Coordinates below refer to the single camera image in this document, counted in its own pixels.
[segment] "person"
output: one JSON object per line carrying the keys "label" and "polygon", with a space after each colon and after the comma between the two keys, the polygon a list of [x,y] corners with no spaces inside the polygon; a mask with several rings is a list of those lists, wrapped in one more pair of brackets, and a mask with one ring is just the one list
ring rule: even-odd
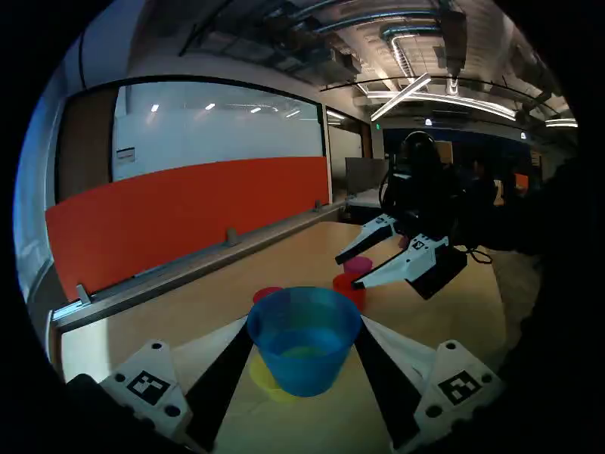
{"label": "person", "polygon": [[492,164],[485,151],[481,150],[473,157],[474,180],[467,191],[469,197],[473,197],[474,203],[478,205],[493,205],[498,193]]}

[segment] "orange partition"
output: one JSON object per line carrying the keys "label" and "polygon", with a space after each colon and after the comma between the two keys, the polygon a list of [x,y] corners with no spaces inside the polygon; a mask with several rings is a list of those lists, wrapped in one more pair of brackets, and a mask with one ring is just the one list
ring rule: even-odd
{"label": "orange partition", "polygon": [[328,202],[325,157],[233,160],[102,185],[46,211],[65,294],[78,298]]}

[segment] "exposed duct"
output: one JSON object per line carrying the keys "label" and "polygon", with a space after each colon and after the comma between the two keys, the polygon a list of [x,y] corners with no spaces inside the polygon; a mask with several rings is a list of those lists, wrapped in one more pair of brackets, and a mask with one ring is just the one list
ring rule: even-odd
{"label": "exposed duct", "polygon": [[405,54],[404,48],[401,46],[402,39],[414,38],[416,36],[441,36],[441,30],[435,25],[396,25],[388,26],[381,30],[380,36],[383,41],[389,45],[393,52],[393,56],[399,65],[399,69],[403,75],[412,83],[416,79],[414,68],[411,67],[408,56]]}
{"label": "exposed duct", "polygon": [[439,25],[445,43],[445,65],[450,76],[445,92],[458,96],[458,76],[467,61],[467,17],[458,11],[442,11]]}
{"label": "exposed duct", "polygon": [[336,32],[350,26],[360,26],[366,23],[386,22],[388,20],[407,19],[435,19],[438,15],[436,10],[400,10],[380,11],[376,13],[363,14],[361,16],[349,16],[337,22],[329,23],[315,29],[316,33]]}
{"label": "exposed duct", "polygon": [[350,3],[350,2],[354,2],[354,1],[355,0],[324,0],[322,2],[314,3],[313,5],[310,5],[306,8],[303,8],[302,10],[298,10],[295,13],[290,14],[290,19],[293,19],[293,20],[306,19],[311,14],[313,14],[317,11],[320,11],[322,9],[329,8],[330,6],[339,5],[341,3]]}

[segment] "cable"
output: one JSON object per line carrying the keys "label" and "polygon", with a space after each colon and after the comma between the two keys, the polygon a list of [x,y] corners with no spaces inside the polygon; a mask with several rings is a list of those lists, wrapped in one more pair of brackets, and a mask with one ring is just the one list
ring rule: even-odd
{"label": "cable", "polygon": [[[475,262],[481,263],[482,265],[491,265],[494,262],[494,260],[492,259],[492,256],[490,256],[489,254],[487,254],[485,252],[481,252],[480,250],[477,250],[476,247],[468,247],[468,246],[464,246],[464,247],[466,248],[466,250],[463,252],[470,255],[473,258],[473,260],[475,260]],[[487,260],[479,260],[475,254],[479,254],[484,257],[487,257]]]}
{"label": "cable", "polygon": [[86,90],[86,82],[84,80],[84,64],[82,63],[82,53],[84,51],[84,33],[86,32],[86,28],[82,31],[80,35],[80,42],[78,44],[78,71],[80,74],[80,82],[82,83],[82,90]]}

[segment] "pink cup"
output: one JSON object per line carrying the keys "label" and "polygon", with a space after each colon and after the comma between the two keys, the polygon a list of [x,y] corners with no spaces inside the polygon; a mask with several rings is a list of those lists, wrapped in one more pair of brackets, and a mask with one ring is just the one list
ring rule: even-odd
{"label": "pink cup", "polygon": [[372,270],[372,261],[367,257],[357,256],[347,260],[343,267],[345,272],[364,275]]}

